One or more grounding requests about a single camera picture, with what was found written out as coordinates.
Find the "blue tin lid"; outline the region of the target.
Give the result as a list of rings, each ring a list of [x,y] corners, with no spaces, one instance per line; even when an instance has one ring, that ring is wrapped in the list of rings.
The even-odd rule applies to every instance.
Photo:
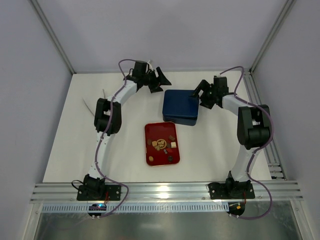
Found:
[[[162,116],[167,118],[198,119],[199,97],[193,90],[169,89],[164,92]]]

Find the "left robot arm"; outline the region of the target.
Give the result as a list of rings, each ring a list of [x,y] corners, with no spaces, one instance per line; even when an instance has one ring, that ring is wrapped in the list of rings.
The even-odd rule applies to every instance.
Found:
[[[96,102],[94,127],[97,132],[97,144],[93,163],[78,187],[78,201],[120,200],[124,183],[110,179],[102,172],[111,143],[122,126],[122,107],[125,102],[144,86],[153,93],[162,92],[161,86],[170,86],[160,67],[153,68],[151,63],[134,59],[123,59],[118,63],[123,84],[108,98],[99,98]]]

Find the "metal serving tongs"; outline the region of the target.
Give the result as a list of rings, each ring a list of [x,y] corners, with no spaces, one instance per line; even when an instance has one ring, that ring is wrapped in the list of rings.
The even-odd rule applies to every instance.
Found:
[[[85,97],[82,97],[82,102],[84,106],[91,113],[93,117],[95,116],[97,101],[100,98],[102,99],[107,98],[106,91],[104,88],[101,89],[98,95],[95,95],[95,96],[87,95]]]

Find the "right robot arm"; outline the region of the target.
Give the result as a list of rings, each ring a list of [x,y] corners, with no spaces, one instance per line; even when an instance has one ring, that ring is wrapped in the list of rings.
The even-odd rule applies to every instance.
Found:
[[[227,78],[222,76],[214,76],[213,83],[203,79],[191,96],[198,97],[200,105],[207,109],[217,105],[237,116],[236,135],[240,149],[225,182],[208,184],[210,198],[254,199],[251,172],[259,153],[273,138],[269,107],[255,105],[230,92]]]

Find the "blue chocolate tin box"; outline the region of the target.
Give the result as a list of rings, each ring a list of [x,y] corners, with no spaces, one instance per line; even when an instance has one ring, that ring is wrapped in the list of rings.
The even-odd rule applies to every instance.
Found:
[[[195,126],[197,118],[178,118],[178,117],[163,117],[164,122],[173,122],[178,125]]]

